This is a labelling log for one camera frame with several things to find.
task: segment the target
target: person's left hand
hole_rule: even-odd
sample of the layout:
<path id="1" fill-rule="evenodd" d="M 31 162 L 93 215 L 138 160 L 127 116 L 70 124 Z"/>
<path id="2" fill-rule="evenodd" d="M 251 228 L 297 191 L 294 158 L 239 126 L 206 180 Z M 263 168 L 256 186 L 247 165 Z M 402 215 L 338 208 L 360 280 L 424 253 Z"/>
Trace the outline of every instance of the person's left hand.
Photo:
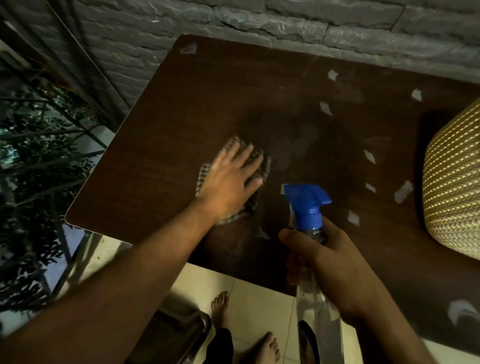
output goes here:
<path id="1" fill-rule="evenodd" d="M 225 149 L 220 151 L 210 167 L 197 197 L 207 203 L 217 220 L 239 212 L 263 183 L 263 179 L 258 177 L 245 185 L 245 181 L 260 167 L 264 157 L 260 156 L 249 165 L 244 166 L 253 151 L 253 145 L 250 144 L 235 157 L 239 149 L 240 140 L 235 138 L 235 142 L 228 152 Z"/>

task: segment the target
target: bare foot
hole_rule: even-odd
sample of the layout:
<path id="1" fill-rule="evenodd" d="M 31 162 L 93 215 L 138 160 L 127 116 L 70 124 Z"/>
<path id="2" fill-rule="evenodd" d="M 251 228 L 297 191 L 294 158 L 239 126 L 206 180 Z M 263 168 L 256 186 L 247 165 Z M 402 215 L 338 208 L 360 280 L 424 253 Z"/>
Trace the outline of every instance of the bare foot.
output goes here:
<path id="1" fill-rule="evenodd" d="M 230 293 L 221 292 L 212 301 L 212 323 L 215 330 L 219 328 L 230 329 Z"/>
<path id="2" fill-rule="evenodd" d="M 255 364 L 276 364 L 280 362 L 280 349 L 278 342 L 271 332 L 269 332 L 262 343 L 258 352 Z"/>

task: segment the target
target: brown tabletop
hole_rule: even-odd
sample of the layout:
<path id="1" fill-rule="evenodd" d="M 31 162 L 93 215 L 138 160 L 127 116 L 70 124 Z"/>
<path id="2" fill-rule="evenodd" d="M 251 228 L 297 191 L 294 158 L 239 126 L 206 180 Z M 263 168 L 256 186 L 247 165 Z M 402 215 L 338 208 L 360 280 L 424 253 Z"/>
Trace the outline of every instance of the brown tabletop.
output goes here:
<path id="1" fill-rule="evenodd" d="M 255 216 L 215 227 L 191 263 L 293 294 L 288 252 L 276 239 L 289 217 L 280 186 L 319 184 L 333 200 L 324 214 L 350 235 L 417 332 L 480 353 L 480 323 L 448 317 L 456 300 L 480 311 L 480 261 L 428 235 L 420 190 L 429 139 L 479 94 L 478 85 L 440 77 L 181 36 L 66 219 L 139 243 L 192 200 L 200 166 L 239 135 L 272 157 L 262 201 Z M 394 193 L 405 181 L 415 190 L 399 204 Z M 260 226 L 270 240 L 256 236 Z"/>

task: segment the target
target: gold woven lampshade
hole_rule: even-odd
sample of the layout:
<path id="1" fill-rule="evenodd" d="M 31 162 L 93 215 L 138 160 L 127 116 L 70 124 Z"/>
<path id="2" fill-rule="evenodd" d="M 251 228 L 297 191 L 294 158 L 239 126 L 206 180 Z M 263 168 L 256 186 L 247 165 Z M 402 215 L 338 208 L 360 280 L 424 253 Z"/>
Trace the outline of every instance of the gold woven lampshade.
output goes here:
<path id="1" fill-rule="evenodd" d="M 422 185 L 430 235 L 480 259 L 480 98 L 432 139 Z"/>

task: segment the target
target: black pants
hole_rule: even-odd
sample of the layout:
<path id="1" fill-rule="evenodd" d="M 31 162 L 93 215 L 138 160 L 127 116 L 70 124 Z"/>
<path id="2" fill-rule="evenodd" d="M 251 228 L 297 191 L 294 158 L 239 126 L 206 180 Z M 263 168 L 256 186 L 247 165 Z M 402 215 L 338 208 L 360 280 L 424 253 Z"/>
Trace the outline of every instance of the black pants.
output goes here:
<path id="1" fill-rule="evenodd" d="M 232 334 L 227 328 L 219 328 L 208 344 L 204 364 L 231 364 L 233 361 Z"/>

